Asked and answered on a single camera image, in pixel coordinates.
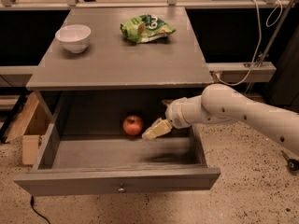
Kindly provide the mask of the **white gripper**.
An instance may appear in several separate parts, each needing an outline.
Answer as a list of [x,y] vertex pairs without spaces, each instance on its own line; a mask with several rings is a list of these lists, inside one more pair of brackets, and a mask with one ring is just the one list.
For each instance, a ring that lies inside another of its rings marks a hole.
[[146,141],[155,139],[167,133],[170,133],[172,126],[176,129],[183,129],[187,127],[182,114],[182,105],[185,98],[176,100],[163,99],[162,104],[166,106],[166,119],[156,119],[146,131],[142,133],[142,138]]

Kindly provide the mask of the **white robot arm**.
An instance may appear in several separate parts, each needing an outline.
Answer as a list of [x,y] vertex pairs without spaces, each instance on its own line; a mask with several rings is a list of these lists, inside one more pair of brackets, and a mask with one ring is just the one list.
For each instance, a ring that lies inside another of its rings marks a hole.
[[201,95],[179,98],[166,105],[165,119],[158,118],[142,134],[152,140],[195,124],[228,124],[241,121],[289,151],[299,154],[299,114],[255,102],[223,84],[204,88]]

